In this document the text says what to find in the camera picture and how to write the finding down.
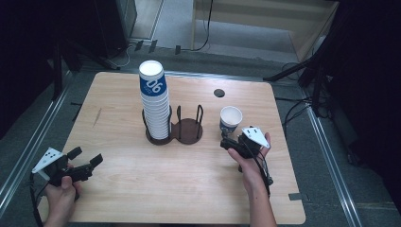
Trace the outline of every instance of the gray floor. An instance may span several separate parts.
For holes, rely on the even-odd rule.
[[[165,10],[175,8],[172,5],[169,6],[166,4],[167,2],[178,3],[180,1],[166,0],[163,5],[163,9]],[[165,47],[170,47],[170,45],[175,46],[176,44],[182,44],[182,46],[189,44],[185,43],[187,39],[184,39],[181,35],[179,35],[177,40],[174,40],[173,37],[177,33],[171,32],[171,29],[166,29],[162,32],[163,23],[161,23],[161,19],[166,16],[166,13],[167,11],[161,11],[159,23],[154,31],[153,38],[159,41],[158,45],[160,47],[164,45]],[[182,23],[181,27],[183,31],[180,34],[187,34],[184,29],[184,27],[187,27],[187,24]],[[283,68],[289,66],[286,65],[287,62],[294,61],[291,55],[295,55],[289,51],[288,44],[284,44],[283,42],[282,45],[278,44],[274,46],[274,38],[271,38],[270,44],[274,48],[267,50],[267,52],[270,52],[270,59],[263,59],[260,57],[261,55],[259,56],[256,53],[257,51],[253,55],[250,54],[252,51],[246,55],[245,51],[232,51],[229,53],[232,50],[231,45],[235,46],[235,42],[227,44],[223,41],[236,40],[233,38],[235,36],[234,29],[233,32],[232,38],[229,40],[220,40],[218,37],[213,38],[215,42],[211,43],[211,47],[207,50],[209,51],[207,53],[183,52],[180,55],[175,55],[173,50],[163,48],[157,48],[155,52],[149,53],[148,48],[144,46],[139,51],[134,51],[133,48],[129,49],[128,55],[131,58],[129,62],[125,53],[122,53],[112,61],[117,64],[128,62],[126,66],[122,67],[122,71],[124,72],[134,72],[142,61],[154,59],[160,61],[166,71],[171,71],[170,74],[174,74],[174,71],[196,72],[206,74],[206,77],[259,81],[265,76],[273,76],[279,73]],[[222,52],[212,52],[214,51],[212,49],[213,45],[217,43],[222,44],[220,46],[222,49],[224,46],[228,49]],[[31,162],[27,163],[26,169],[32,168],[48,147],[62,150],[68,133],[74,125],[72,119],[78,111],[78,106],[71,105],[70,103],[82,103],[95,74],[99,71],[104,71],[104,69],[91,61],[83,59],[83,62],[84,67],[81,72],[74,74],[70,89],[65,95],[65,100],[62,102],[59,112],[55,115],[53,123],[48,126],[43,139],[37,147],[37,153]],[[301,98],[304,96],[303,90],[297,86],[296,80],[293,79],[280,80],[273,83],[272,87],[275,96],[287,98]],[[51,95],[52,87],[50,86],[37,98],[35,103],[18,119],[9,133],[0,141],[0,162],[3,168],[0,175],[0,183],[4,184],[9,179],[8,175],[12,174],[13,167],[23,154],[30,137],[51,104]],[[285,115],[293,104],[293,102],[288,101],[277,101],[278,111],[282,120],[284,120]],[[369,168],[359,168],[349,165],[347,163],[346,149],[333,123],[329,119],[320,119],[320,122],[323,125],[324,133],[328,139],[336,163],[339,166],[340,173],[355,202],[362,225],[401,226],[400,215],[395,209],[381,179]],[[315,129],[312,127],[307,112],[303,112],[288,124],[287,141],[300,191],[308,197],[308,200],[303,201],[306,214],[306,222],[303,226],[348,226],[349,223],[344,214],[338,191],[333,184],[320,141],[317,139]],[[19,187],[14,192],[4,214],[2,214],[0,226],[34,226],[32,223],[33,218],[27,192],[27,173],[24,172]],[[71,226],[111,225],[74,223]]]
[[[180,45],[182,49],[191,48],[192,8],[192,1],[164,1],[158,20],[147,20],[146,22],[146,27],[155,23],[152,40],[158,41],[157,46],[174,49],[176,45]],[[208,15],[209,5],[205,4],[203,8],[205,15]],[[138,9],[138,20],[140,22],[152,16],[153,14],[149,12],[149,9],[145,11]],[[207,38],[206,34],[207,21],[197,20],[195,23],[194,49],[203,46]],[[213,21],[210,22],[209,26],[208,44],[200,52],[265,61],[298,61],[286,30]]]
[[[153,38],[156,23],[159,20],[163,0],[136,0],[137,18],[131,37],[139,40]]]

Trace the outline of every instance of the black circle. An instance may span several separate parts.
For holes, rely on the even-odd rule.
[[[224,97],[225,96],[225,92],[221,89],[216,89],[214,94],[216,97]]]

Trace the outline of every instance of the wrist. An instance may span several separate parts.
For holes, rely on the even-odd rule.
[[[66,222],[62,221],[60,218],[51,218],[49,217],[47,221],[44,223],[44,227],[62,227],[66,226]]]
[[[260,199],[265,199],[269,198],[268,191],[265,188],[265,185],[257,186],[251,188],[251,190],[248,191],[248,197],[250,200],[258,200]]]

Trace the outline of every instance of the electrical wire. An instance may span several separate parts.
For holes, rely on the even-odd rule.
[[[197,49],[182,49],[183,51],[200,51],[202,50],[206,44],[209,42],[209,34],[210,34],[210,18],[212,16],[212,8],[213,8],[213,0],[210,1],[210,8],[209,8],[209,17],[207,19],[207,31],[206,31],[206,40],[204,41],[203,46]]]
[[[130,61],[131,61],[131,57],[130,57],[130,54],[128,53],[128,51],[129,51],[133,46],[136,46],[136,44],[130,45],[130,46],[128,46],[127,49],[126,49],[126,55],[127,55],[128,61],[127,61],[125,64],[116,64],[116,63],[114,63],[114,62],[112,62],[112,61],[110,61],[110,60],[106,60],[106,61],[109,62],[110,64],[116,66],[116,67],[124,67],[124,66],[127,66],[127,65],[130,63]]]
[[[261,152],[260,150],[259,150],[259,154],[260,154],[263,158],[259,157],[259,155],[257,155],[256,157],[257,157],[260,161],[262,161],[263,169],[265,170],[265,173],[267,174],[267,181],[268,181],[268,184],[269,184],[269,185],[272,185],[272,184],[273,184],[273,179],[271,178],[271,176],[270,176],[270,174],[269,174],[268,162],[266,162],[266,157],[265,157],[265,155],[262,154],[262,152]]]
[[[298,63],[297,63],[297,62],[287,62],[287,63],[285,63],[285,64],[281,67],[281,72],[283,72],[283,71],[284,71],[284,68],[285,68],[287,65],[289,65],[289,64],[298,64]],[[290,79],[290,80],[297,80],[297,79],[299,79],[299,78],[300,78],[299,70],[296,71],[295,73],[296,73],[296,75],[297,75],[298,78],[296,78],[296,79],[291,78],[290,76],[291,76],[292,74],[288,75],[287,78]]]
[[[306,97],[306,98],[301,98],[301,99],[291,99],[291,98],[284,98],[284,97],[275,97],[275,100],[282,100],[282,101],[294,101],[296,102],[295,105],[293,105],[289,111],[287,112],[285,118],[284,118],[284,122],[282,123],[283,126],[283,131],[284,131],[284,135],[287,138],[287,127],[288,127],[288,123],[295,119],[296,117],[300,116],[307,108],[312,106],[312,98],[311,97]],[[289,115],[291,114],[291,112],[293,110],[295,110],[296,107],[298,107],[299,105],[301,105],[302,103],[305,104],[305,106],[298,111],[297,113],[295,113],[292,117],[289,117]]]
[[[205,10],[204,10],[204,0],[202,0],[201,1],[201,12],[202,12],[202,15],[203,15],[203,19],[202,19],[202,24],[203,24],[203,30],[204,30],[204,32],[207,34],[207,35],[209,35],[209,29],[206,27],[206,23],[205,23],[205,20],[204,20],[204,18],[206,17],[205,16]]]
[[[248,152],[252,155],[254,161],[256,162],[257,166],[259,167],[259,171],[260,171],[260,175],[262,177],[263,183],[265,184],[266,190],[268,192],[268,195],[270,196],[270,188],[269,188],[269,179],[268,176],[266,176],[266,173],[268,173],[268,171],[266,171],[263,169],[263,167],[259,164],[259,161],[257,161],[256,157],[254,156],[253,152],[251,151],[251,149],[248,147],[248,145],[246,143],[244,143],[242,141],[242,143],[245,145],[245,148],[248,150]]]
[[[33,180],[33,173],[30,173],[30,175],[29,175],[29,192],[30,192],[30,199],[32,201],[33,217],[35,218],[36,224],[39,227],[43,227],[44,224],[42,223],[41,215],[39,214],[39,211],[38,211],[38,205],[37,205],[38,197],[35,197],[35,185],[34,185],[34,180]]]
[[[45,189],[48,185],[49,185],[49,183],[46,183],[46,184],[44,185],[44,187],[42,187],[41,190],[38,192],[38,195],[36,195],[36,199],[35,199],[36,205],[39,205],[39,204],[38,204],[39,197],[41,196],[41,193],[44,191],[44,189]]]

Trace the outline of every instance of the metal cup stand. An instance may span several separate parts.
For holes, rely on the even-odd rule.
[[[150,143],[154,145],[165,145],[168,144],[171,140],[177,139],[183,144],[191,145],[200,141],[201,136],[203,134],[203,128],[201,126],[201,120],[203,118],[203,108],[201,105],[198,105],[197,118],[195,120],[190,118],[181,119],[181,106],[178,106],[177,108],[177,116],[178,116],[177,124],[170,123],[171,115],[172,115],[172,109],[170,106],[170,115],[168,116],[167,119],[168,131],[170,131],[170,134],[166,139],[158,140],[151,137],[150,132],[148,130],[147,121],[145,119],[145,112],[144,110],[142,111],[142,118],[144,120],[145,127],[147,128],[146,135]]]

